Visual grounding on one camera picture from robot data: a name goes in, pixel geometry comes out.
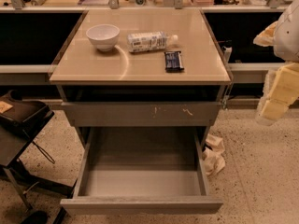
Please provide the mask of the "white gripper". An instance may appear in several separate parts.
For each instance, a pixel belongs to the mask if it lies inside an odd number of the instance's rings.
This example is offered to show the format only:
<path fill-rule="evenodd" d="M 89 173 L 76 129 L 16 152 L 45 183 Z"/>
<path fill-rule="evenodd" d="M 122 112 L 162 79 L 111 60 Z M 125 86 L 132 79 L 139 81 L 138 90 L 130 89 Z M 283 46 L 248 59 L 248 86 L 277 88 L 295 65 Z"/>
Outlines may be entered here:
<path fill-rule="evenodd" d="M 261 47 L 274 45 L 274 54 L 286 63 L 269 70 L 263 84 L 263 96 L 257 106 L 256 121 L 271 126 L 281 119 L 299 98 L 299 0 L 285 9 L 278 19 L 254 39 Z"/>

